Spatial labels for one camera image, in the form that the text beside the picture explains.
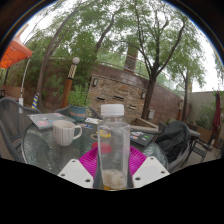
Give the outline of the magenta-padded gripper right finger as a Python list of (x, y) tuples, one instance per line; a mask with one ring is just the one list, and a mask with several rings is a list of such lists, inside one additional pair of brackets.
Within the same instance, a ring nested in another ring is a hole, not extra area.
[(168, 175), (155, 156), (147, 157), (136, 148), (130, 148), (128, 189), (143, 187)]

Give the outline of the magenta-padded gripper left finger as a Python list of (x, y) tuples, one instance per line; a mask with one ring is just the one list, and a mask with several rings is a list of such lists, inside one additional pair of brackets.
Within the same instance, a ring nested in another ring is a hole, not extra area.
[(99, 189), (98, 148), (93, 147), (80, 159), (71, 159), (58, 176), (84, 188)]

